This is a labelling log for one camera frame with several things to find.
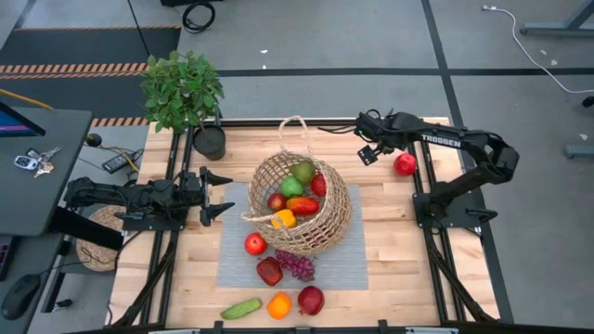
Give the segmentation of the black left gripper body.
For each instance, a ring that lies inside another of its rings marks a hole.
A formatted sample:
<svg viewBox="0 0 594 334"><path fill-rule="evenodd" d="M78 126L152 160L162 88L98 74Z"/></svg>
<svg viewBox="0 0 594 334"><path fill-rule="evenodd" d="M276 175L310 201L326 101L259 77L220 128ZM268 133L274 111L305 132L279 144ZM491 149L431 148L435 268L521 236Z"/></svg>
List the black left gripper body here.
<svg viewBox="0 0 594 334"><path fill-rule="evenodd" d="M189 208L202 206L205 201L205 170L199 173L184 172L179 174L178 197Z"/></svg>

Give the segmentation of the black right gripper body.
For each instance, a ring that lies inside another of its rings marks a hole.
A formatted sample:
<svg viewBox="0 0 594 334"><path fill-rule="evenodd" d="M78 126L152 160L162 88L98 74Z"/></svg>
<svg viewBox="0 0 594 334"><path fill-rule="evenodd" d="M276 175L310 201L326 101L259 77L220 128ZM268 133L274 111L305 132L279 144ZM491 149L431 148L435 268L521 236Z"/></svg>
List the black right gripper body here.
<svg viewBox="0 0 594 334"><path fill-rule="evenodd" d="M355 135L367 144L361 151L405 150L410 140L411 115L405 112L392 113L382 117L375 109L360 112L355 119Z"/></svg>

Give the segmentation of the red plastic apple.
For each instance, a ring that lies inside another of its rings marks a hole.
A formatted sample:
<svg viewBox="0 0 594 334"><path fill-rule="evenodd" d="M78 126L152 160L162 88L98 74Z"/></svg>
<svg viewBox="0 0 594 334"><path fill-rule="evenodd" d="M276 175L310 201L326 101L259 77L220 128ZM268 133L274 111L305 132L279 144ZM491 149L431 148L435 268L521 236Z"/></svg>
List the red plastic apple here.
<svg viewBox="0 0 594 334"><path fill-rule="evenodd" d="M414 155L404 152L395 159L394 170L399 175L410 176L417 170L417 159Z"/></svg>
<svg viewBox="0 0 594 334"><path fill-rule="evenodd" d="M266 240L259 233L251 233L245 238L244 250L252 256L262 255L267 248Z"/></svg>
<svg viewBox="0 0 594 334"><path fill-rule="evenodd" d="M312 192L318 197L325 197L327 194L327 185L324 176L318 173L314 176L310 184Z"/></svg>

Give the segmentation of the dark red round fruit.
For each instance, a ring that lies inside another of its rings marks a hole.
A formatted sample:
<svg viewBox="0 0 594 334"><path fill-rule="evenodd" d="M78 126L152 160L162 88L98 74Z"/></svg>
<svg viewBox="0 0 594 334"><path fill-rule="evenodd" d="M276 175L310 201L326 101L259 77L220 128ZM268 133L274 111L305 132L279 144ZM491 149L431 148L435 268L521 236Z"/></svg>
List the dark red round fruit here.
<svg viewBox="0 0 594 334"><path fill-rule="evenodd" d="M267 207L272 212L279 212L287 208L287 198L282 193L273 193L267 200Z"/></svg>

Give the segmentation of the yellow bell pepper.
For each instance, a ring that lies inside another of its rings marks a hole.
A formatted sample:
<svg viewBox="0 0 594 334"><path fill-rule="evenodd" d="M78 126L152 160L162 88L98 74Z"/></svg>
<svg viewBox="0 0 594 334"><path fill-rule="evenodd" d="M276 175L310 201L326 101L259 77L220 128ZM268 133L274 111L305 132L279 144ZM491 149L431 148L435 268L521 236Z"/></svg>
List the yellow bell pepper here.
<svg viewBox="0 0 594 334"><path fill-rule="evenodd" d="M297 225L297 220L293 212L289 209L284 209L273 214L271 225L277 229L294 228Z"/></svg>

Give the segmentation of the green plastic apple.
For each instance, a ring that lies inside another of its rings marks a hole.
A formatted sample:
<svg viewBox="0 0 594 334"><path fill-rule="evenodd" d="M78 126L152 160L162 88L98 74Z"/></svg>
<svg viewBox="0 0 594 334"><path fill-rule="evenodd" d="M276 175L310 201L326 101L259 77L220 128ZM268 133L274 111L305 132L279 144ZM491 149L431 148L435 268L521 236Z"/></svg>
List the green plastic apple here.
<svg viewBox="0 0 594 334"><path fill-rule="evenodd" d="M282 181L281 192L286 198L300 197L304 193L304 187L294 176L289 176Z"/></svg>

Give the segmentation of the green pear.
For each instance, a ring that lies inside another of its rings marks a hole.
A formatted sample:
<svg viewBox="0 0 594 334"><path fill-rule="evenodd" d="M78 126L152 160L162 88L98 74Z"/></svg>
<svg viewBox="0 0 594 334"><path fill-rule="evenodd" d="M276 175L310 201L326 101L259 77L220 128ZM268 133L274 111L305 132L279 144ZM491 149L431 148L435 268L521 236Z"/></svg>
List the green pear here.
<svg viewBox="0 0 594 334"><path fill-rule="evenodd" d="M311 161L300 161L290 167L290 172L303 185L309 185L316 176L316 166Z"/></svg>

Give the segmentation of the orange plastic orange fruit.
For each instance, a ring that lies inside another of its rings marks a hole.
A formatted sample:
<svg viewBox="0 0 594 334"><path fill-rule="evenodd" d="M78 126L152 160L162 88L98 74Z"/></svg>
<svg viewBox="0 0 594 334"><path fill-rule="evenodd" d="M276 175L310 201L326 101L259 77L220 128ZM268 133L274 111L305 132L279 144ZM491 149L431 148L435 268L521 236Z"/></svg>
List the orange plastic orange fruit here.
<svg viewBox="0 0 594 334"><path fill-rule="evenodd" d="M273 319L280 320L289 314L291 307L290 296L280 291L269 301L266 311Z"/></svg>

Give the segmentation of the speckled red pomegranate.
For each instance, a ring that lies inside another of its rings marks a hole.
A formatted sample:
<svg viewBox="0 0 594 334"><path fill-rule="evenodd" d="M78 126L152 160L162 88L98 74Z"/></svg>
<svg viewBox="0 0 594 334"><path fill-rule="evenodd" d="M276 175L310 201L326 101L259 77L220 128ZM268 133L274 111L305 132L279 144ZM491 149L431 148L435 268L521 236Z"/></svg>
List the speckled red pomegranate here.
<svg viewBox="0 0 594 334"><path fill-rule="evenodd" d="M325 297L321 289L308 286L298 295L299 313L301 315L317 315L325 304Z"/></svg>

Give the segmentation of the black plant pot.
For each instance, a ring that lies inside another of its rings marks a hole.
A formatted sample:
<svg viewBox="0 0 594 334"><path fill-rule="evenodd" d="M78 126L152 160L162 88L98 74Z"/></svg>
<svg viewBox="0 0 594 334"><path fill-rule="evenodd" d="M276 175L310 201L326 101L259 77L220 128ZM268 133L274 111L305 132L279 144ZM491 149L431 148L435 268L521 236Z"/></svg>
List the black plant pot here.
<svg viewBox="0 0 594 334"><path fill-rule="evenodd" d="M226 134L217 125L199 127L192 138L193 147L210 161L221 160L226 154Z"/></svg>

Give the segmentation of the grey woven placemat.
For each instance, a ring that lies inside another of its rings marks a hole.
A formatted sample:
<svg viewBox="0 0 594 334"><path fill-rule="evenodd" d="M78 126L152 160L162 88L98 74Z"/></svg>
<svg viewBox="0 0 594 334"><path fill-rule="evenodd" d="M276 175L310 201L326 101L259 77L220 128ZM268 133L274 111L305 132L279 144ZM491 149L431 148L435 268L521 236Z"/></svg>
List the grey woven placemat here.
<svg viewBox="0 0 594 334"><path fill-rule="evenodd" d="M353 213L347 232L336 246L310 259L314 265L312 285L322 289L368 289L368 266L365 248L363 213L360 207L358 186L348 187L353 203ZM255 228L241 215L247 211L248 186L231 183L225 186L225 197L234 206L222 214L222 232L217 265L216 285L222 288L264 288L256 265L260 260L273 256L269 247L262 255L253 256L244 249L245 238Z"/></svg>

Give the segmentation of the black power adapter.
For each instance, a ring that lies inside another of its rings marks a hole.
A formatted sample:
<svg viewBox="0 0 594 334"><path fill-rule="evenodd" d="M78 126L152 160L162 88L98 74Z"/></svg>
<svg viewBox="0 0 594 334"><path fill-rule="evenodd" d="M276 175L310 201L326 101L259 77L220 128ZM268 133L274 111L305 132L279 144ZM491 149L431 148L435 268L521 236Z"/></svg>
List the black power adapter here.
<svg viewBox="0 0 594 334"><path fill-rule="evenodd" d="M134 172L139 171L136 161L142 156L143 150L123 151L117 156L103 162L101 168L110 174L116 173L124 167L130 167Z"/></svg>

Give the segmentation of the dark red peach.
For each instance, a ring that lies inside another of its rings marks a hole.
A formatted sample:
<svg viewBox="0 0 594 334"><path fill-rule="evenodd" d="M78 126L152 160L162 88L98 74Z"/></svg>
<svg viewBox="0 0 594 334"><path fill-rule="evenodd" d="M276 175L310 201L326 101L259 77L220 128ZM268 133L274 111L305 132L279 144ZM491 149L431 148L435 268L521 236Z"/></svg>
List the dark red peach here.
<svg viewBox="0 0 594 334"><path fill-rule="evenodd" d="M269 287L274 287L283 278L282 267L277 259L267 257L256 265L256 272Z"/></svg>

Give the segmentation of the green leafy artificial plant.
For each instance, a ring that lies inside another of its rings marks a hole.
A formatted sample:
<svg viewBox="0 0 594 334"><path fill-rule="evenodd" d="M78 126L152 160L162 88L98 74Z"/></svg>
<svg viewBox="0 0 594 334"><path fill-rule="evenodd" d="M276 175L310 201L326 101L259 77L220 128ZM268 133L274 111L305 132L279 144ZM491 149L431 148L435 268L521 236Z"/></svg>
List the green leafy artificial plant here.
<svg viewBox="0 0 594 334"><path fill-rule="evenodd" d="M220 115L224 88L216 67L204 55L173 51L168 58L149 56L142 77L146 119L157 133L167 129L181 134Z"/></svg>

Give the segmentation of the purple grape bunch with leaf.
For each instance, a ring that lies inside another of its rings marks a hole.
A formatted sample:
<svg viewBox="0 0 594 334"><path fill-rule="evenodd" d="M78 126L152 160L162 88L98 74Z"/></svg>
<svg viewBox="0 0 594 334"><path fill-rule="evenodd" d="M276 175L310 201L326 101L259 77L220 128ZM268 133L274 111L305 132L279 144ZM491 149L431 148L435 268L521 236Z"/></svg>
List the purple grape bunch with leaf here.
<svg viewBox="0 0 594 334"><path fill-rule="evenodd" d="M293 277L303 282L315 279L315 265L311 259L284 250L275 250L275 255L280 266L289 270Z"/></svg>

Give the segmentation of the green cucumber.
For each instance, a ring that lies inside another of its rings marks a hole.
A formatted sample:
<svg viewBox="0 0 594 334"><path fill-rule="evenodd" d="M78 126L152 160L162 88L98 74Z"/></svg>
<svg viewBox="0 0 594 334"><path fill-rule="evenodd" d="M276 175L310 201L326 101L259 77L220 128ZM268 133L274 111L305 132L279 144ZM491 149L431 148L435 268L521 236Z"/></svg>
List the green cucumber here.
<svg viewBox="0 0 594 334"><path fill-rule="evenodd" d="M220 316L224 320L236 320L259 310L261 307L262 301L259 298L251 298L227 308Z"/></svg>

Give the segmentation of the round woven mat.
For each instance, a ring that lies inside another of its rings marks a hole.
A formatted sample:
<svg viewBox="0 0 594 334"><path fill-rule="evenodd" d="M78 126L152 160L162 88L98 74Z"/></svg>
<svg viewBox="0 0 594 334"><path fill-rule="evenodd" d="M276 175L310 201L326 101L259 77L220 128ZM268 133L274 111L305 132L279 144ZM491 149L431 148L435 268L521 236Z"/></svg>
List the round woven mat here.
<svg viewBox="0 0 594 334"><path fill-rule="evenodd" d="M123 221L116 216L116 213L125 212L123 206L107 205L102 206L89 215L89 219L104 227L113 229L119 233L123 231ZM87 240L76 241L76 253L83 265L95 272L108 272L115 269L115 260L118 253L106 247Z"/></svg>

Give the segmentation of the black desk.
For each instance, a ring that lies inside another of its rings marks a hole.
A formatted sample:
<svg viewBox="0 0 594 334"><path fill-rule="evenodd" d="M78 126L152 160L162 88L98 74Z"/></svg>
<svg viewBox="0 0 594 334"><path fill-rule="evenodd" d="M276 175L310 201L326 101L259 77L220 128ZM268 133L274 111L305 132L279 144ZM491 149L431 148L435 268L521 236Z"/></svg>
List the black desk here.
<svg viewBox="0 0 594 334"><path fill-rule="evenodd" d="M0 138L0 235L34 237L43 234L69 180L93 114L86 110L17 107L16 112L45 129L43 136ZM54 169L36 176L14 164L33 148L59 152L50 159Z"/></svg>

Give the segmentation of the key bunch with fob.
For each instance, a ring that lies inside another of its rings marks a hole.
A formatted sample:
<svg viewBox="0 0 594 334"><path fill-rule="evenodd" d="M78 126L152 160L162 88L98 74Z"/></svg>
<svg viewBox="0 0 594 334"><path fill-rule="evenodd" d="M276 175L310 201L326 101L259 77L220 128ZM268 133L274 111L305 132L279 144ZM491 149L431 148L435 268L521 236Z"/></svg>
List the key bunch with fob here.
<svg viewBox="0 0 594 334"><path fill-rule="evenodd" d="M50 160L60 151L60 147L55 147L46 152L37 152L33 148L30 148L24 155L18 155L13 163L22 170L34 172L33 177L37 178L54 170L54 165Z"/></svg>

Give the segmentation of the hazard-striped black floor mat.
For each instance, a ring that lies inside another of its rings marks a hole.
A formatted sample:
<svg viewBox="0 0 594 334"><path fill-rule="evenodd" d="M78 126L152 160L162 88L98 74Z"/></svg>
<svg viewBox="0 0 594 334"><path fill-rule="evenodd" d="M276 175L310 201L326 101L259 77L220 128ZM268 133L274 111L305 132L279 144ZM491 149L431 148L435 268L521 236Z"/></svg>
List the hazard-striped black floor mat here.
<svg viewBox="0 0 594 334"><path fill-rule="evenodd" d="M0 89L54 109L93 113L94 126L146 125L141 73L167 58L179 26L18 28L0 49Z"/></svg>

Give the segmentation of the computer monitor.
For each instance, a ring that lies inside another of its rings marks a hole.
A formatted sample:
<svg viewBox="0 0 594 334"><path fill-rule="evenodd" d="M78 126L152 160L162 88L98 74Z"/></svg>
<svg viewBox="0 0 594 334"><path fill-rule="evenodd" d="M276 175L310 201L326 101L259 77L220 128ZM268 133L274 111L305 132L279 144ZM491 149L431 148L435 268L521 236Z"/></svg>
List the computer monitor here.
<svg viewBox="0 0 594 334"><path fill-rule="evenodd" d="M45 129L0 102L0 137L44 136Z"/></svg>

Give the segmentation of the black computer mouse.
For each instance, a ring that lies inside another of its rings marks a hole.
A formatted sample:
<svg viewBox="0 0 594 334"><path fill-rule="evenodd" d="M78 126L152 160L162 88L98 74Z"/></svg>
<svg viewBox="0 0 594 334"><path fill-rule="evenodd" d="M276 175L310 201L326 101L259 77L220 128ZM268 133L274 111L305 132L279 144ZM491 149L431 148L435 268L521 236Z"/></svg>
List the black computer mouse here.
<svg viewBox="0 0 594 334"><path fill-rule="evenodd" d="M6 320L15 320L24 315L41 285L39 274L19 278L6 293L0 305L0 315Z"/></svg>

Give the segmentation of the black aluminium table frame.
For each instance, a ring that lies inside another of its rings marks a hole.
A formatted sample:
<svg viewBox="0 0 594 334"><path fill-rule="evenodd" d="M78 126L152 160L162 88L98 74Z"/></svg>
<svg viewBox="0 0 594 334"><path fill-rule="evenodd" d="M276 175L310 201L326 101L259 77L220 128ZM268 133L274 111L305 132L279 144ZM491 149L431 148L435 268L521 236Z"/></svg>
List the black aluminium table frame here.
<svg viewBox="0 0 594 334"><path fill-rule="evenodd" d="M284 277L274 287L222 288L216 285L222 215L210 226L193 209L183 230L162 244L145 232L123 250L110 297L111 329L117 333L185 332L199 334L476 333L498 320L483 308L490 285L483 251L465 227L424 229L417 224L413 196L449 182L475 167L465 151L416 141L405 150L381 154L369 166L357 156L367 143L354 134L356 118L304 118L314 156L333 167L349 186L358 186L363 213L368 289L322 290L317 315L299 313L301 283ZM249 185L264 159L286 149L305 154L303 127L285 119L223 119L226 155L208 161L190 153L191 134L176 135L151 126L139 173L143 181L176 172L214 174ZM417 170L399 175L394 161L407 152ZM285 292L291 311L280 320L266 311ZM251 298L262 307L240 319L224 320L227 308Z"/></svg>

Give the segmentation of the grey desk leg frame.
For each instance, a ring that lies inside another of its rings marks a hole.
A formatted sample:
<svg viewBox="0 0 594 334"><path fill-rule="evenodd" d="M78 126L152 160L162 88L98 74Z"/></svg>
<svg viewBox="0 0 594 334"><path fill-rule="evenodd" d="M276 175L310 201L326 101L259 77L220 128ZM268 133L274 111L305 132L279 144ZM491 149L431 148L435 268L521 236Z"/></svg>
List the grey desk leg frame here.
<svg viewBox="0 0 594 334"><path fill-rule="evenodd" d="M521 34L541 34L564 37L594 37L594 23L586 21L594 15L594 0L586 0L566 21L557 23L525 23Z"/></svg>

